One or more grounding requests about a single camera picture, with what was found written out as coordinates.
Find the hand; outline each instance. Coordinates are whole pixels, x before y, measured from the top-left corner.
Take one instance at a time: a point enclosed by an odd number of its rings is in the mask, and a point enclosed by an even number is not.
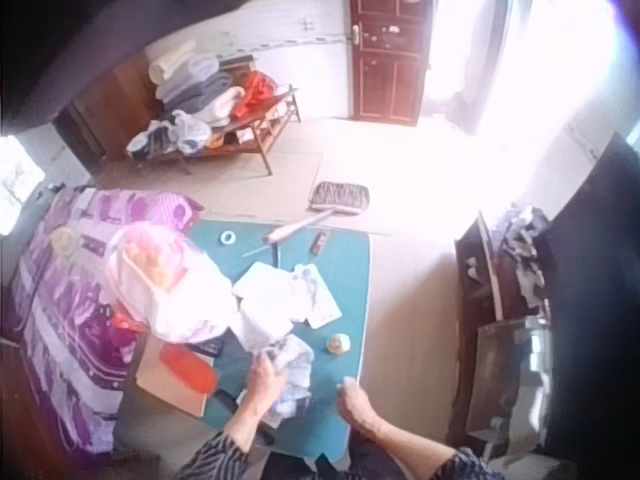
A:
[[[351,377],[345,377],[339,387],[338,412],[349,425],[373,440],[384,424],[371,406],[367,393]]]
[[[259,418],[269,411],[278,399],[287,383],[284,372],[277,372],[269,357],[259,353],[253,359],[247,379],[247,397],[243,405],[247,405]]]

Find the purple bedsheet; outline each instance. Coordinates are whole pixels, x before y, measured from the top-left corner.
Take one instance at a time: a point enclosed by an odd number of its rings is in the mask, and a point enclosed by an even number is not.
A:
[[[110,325],[103,255],[123,225],[147,220],[185,231],[201,207],[173,193],[61,191],[23,253],[12,283],[31,386],[69,451],[99,454],[113,446],[122,385],[137,336]],[[52,253],[49,234],[67,226],[81,235],[69,258]]]

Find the bright window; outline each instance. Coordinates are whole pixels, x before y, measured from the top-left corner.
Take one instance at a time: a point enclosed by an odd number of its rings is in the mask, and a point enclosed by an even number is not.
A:
[[[13,136],[0,137],[0,235],[11,232],[22,205],[43,180],[44,172],[20,142]]]

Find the teal table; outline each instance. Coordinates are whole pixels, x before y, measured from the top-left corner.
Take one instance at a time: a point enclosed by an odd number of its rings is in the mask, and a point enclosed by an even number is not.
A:
[[[254,262],[273,265],[271,249],[249,258],[242,258],[242,254],[263,245],[262,238],[274,227],[201,221],[191,230],[189,238],[209,254],[222,273],[236,282]],[[220,243],[220,235],[225,230],[236,234],[233,245]],[[282,422],[271,448],[296,457],[315,459],[324,453],[329,460],[338,460],[345,453],[349,427],[336,410],[336,385],[345,376],[357,378],[360,374],[369,293],[370,242],[366,234],[334,230],[324,251],[316,257],[309,250],[317,233],[317,229],[309,228],[283,243],[280,268],[292,271],[297,264],[315,264],[340,307],[342,318],[317,330],[307,323],[294,327],[292,333],[315,353],[312,399],[304,417]],[[325,348],[327,340],[336,333],[346,333],[351,339],[351,350],[341,356],[331,355]],[[230,332],[225,335],[223,353],[215,361],[220,376],[218,388],[237,396],[246,386],[251,357]],[[230,417],[230,412],[212,397],[202,421],[221,430]]]

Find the wooden door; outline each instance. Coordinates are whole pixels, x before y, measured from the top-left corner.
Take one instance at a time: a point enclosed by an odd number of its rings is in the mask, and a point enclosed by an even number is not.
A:
[[[431,16],[431,0],[351,0],[355,119],[416,124]]]
[[[109,160],[124,158],[127,144],[161,111],[148,70],[146,56],[138,55],[73,100]]]

